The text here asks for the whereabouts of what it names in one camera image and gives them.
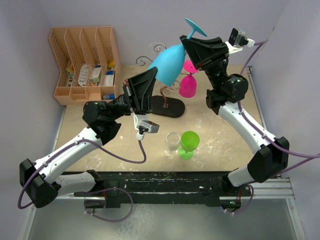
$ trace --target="gray wall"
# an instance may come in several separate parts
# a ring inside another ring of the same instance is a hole
[[[293,151],[320,153],[320,1],[292,0],[253,65],[253,81],[269,131]],[[289,158],[293,165],[302,158]],[[320,239],[320,162],[288,173],[307,239]]]
[[[53,98],[59,77],[36,0],[0,1],[0,239],[15,240],[26,210],[17,208],[19,164],[52,149],[63,108]]]
[[[53,27],[114,26],[121,61],[135,64],[152,42],[179,44],[191,28],[184,18],[201,26],[209,38],[227,41],[232,28],[249,38],[266,40],[288,0],[39,0]],[[230,58],[244,64],[252,49]]]

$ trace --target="black stand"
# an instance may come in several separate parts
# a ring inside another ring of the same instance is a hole
[[[179,118],[185,113],[186,106],[183,101],[166,97],[167,107],[164,107],[163,96],[152,96],[152,113],[169,118]]]

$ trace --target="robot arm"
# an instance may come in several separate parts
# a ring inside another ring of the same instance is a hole
[[[26,159],[20,164],[22,187],[35,174],[25,191],[37,208],[48,205],[59,195],[93,191],[103,182],[93,170],[81,174],[61,174],[83,156],[111,141],[121,127],[120,123],[116,123],[116,119],[133,113],[138,140],[142,140],[145,133],[158,132],[159,125],[145,117],[152,111],[151,97],[157,71],[158,69],[153,67],[126,79],[123,84],[124,94],[109,103],[87,102],[83,107],[82,117],[87,127],[49,155],[34,162]]]
[[[254,154],[247,166],[224,177],[224,189],[228,191],[251,182],[263,183],[285,169],[288,165],[288,154],[276,149],[264,136],[287,150],[288,140],[285,137],[278,139],[266,131],[241,107],[240,101],[245,98],[249,87],[248,80],[239,74],[227,74],[229,54],[241,51],[243,46],[252,47],[255,42],[246,38],[243,31],[235,28],[227,42],[223,42],[220,37],[203,40],[188,39],[185,35],[182,35],[180,40],[195,68],[204,71],[212,85],[213,89],[206,92],[206,105],[233,126]]]

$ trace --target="clear glass cup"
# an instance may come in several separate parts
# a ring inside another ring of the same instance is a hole
[[[168,159],[175,159],[178,156],[178,148],[180,146],[180,136],[176,132],[170,132],[165,138],[167,148],[164,150],[164,155]]]

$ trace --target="small bottle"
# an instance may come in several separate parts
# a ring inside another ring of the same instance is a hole
[[[112,100],[112,99],[115,99],[115,95],[114,94],[103,95],[102,99],[103,100]]]

